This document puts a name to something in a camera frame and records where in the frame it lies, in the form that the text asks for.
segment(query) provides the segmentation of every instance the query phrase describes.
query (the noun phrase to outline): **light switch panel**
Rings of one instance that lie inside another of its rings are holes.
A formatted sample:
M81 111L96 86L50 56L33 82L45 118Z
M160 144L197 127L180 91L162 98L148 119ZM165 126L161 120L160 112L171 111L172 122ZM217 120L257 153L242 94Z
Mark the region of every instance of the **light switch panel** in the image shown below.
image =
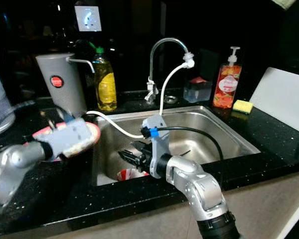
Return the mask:
M98 6L75 6L80 31L102 31Z

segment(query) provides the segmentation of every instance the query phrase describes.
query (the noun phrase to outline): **yellow sponge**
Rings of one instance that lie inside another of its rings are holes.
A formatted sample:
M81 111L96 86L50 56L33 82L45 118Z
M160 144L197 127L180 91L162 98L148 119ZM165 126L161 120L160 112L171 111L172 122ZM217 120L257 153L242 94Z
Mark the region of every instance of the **yellow sponge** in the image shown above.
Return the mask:
M247 101L237 100L234 103L233 110L249 114L251 109L253 108L253 106L254 106L253 103L250 103L250 102L247 102Z

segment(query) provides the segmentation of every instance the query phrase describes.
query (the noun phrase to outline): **pump dispenser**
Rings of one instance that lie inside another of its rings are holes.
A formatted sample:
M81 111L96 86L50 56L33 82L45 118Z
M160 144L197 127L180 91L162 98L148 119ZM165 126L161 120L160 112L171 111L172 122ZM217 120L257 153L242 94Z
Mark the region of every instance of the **pump dispenser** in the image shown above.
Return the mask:
M213 99L213 106L221 108L231 108L234 102L238 80L242 67L235 64L237 62L236 51L238 46L232 46L232 55L228 57L228 63L220 67L217 86Z
M233 49L233 54L228 57L228 62L230 66L233 66L237 61L236 51L240 49L239 46L231 46L230 49Z

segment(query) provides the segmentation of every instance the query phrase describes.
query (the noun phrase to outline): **clear container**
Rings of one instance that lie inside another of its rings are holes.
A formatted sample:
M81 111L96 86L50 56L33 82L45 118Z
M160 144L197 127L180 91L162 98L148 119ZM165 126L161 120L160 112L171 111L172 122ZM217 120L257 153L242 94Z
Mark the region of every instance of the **clear container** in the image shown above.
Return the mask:
M184 99L190 103L207 101L210 98L212 82L205 81L201 77L194 78L185 83Z

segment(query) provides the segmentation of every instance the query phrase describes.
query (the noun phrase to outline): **white hose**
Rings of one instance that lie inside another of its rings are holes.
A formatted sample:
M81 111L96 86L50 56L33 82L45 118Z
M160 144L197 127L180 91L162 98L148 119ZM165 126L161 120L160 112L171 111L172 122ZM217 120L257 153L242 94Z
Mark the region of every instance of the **white hose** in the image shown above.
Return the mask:
M166 80L164 81L164 84L163 84L163 87L162 87L161 93L160 93L160 104L159 104L159 115L160 116L163 114L164 92L165 92L166 85L168 84L168 81L175 74L175 72L177 72L178 70L180 70L182 68L186 68L186 67L187 67L186 62L184 62L180 66L177 66L174 70L171 71L171 73L167 76Z
M87 115L98 115L98 116L102 117L103 119L107 120L111 125L113 125L118 131L120 131L121 133L125 134L128 137L131 137L131 138L144 138L143 135L135 135L135 134L128 133L127 131L125 131L124 129L119 127L116 123L114 123L113 120L111 120L109 117L107 117L105 114L103 114L101 112L87 111L86 114Z

